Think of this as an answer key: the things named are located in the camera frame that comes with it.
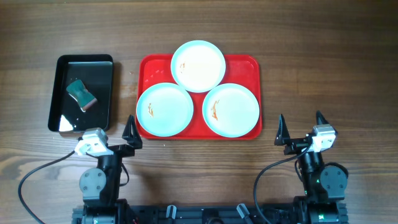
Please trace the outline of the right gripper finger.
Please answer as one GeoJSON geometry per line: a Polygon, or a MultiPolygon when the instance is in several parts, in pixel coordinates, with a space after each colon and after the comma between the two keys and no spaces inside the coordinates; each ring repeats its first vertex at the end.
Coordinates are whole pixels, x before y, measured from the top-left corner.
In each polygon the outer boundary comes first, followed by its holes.
{"type": "Polygon", "coordinates": [[[277,130],[274,144],[276,146],[284,146],[291,144],[289,130],[287,129],[283,114],[279,115],[279,127],[277,130]]]}
{"type": "Polygon", "coordinates": [[[325,117],[322,115],[321,111],[316,112],[316,121],[317,125],[324,125],[324,124],[329,124],[329,122],[325,119],[325,117]]]}

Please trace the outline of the light blue plate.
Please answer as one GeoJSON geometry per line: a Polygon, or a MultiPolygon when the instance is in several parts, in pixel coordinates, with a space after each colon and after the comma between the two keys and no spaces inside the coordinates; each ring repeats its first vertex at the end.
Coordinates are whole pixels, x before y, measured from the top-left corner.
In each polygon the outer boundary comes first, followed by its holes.
{"type": "Polygon", "coordinates": [[[259,121],[260,107],[254,94],[242,85],[225,83],[209,91],[202,104],[206,125],[226,138],[246,135],[259,121]]]}
{"type": "Polygon", "coordinates": [[[174,81],[192,93],[203,93],[219,85],[226,73],[221,50],[205,40],[181,45],[172,55],[170,71],[174,81]]]}
{"type": "Polygon", "coordinates": [[[149,87],[139,97],[136,117],[142,128],[157,137],[181,133],[193,118],[193,100],[188,92],[174,83],[149,87]]]}

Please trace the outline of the green and brown sponge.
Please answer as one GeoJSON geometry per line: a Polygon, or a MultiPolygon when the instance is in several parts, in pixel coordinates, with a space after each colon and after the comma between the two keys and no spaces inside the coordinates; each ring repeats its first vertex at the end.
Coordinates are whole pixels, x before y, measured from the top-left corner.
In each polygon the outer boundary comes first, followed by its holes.
{"type": "Polygon", "coordinates": [[[81,80],[75,80],[66,87],[68,94],[78,103],[82,112],[86,112],[98,100],[90,93],[81,80]]]}

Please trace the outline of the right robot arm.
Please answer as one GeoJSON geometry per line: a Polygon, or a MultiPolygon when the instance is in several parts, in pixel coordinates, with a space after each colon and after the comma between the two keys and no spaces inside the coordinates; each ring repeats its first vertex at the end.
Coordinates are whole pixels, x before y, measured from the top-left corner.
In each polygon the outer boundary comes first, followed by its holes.
{"type": "Polygon", "coordinates": [[[276,146],[284,146],[284,154],[293,155],[295,170],[303,184],[304,196],[294,197],[283,223],[346,223],[345,189],[348,170],[339,163],[325,163],[322,152],[331,149],[337,130],[316,112],[317,124],[303,138],[291,138],[283,115],[279,116],[276,146]]]}

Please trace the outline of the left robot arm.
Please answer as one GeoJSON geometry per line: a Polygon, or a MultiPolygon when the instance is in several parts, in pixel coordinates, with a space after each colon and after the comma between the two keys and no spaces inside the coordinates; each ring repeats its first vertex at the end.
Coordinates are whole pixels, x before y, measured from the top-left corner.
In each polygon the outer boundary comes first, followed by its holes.
{"type": "Polygon", "coordinates": [[[138,223],[126,199],[119,198],[121,173],[126,168],[123,158],[135,155],[142,148],[142,139],[137,131],[134,117],[128,117],[122,138],[125,144],[109,146],[108,136],[101,128],[88,129],[76,145],[79,156],[92,156],[97,166],[86,170],[80,177],[79,187],[83,193],[83,208],[74,209],[74,224],[128,224],[138,223]]]}

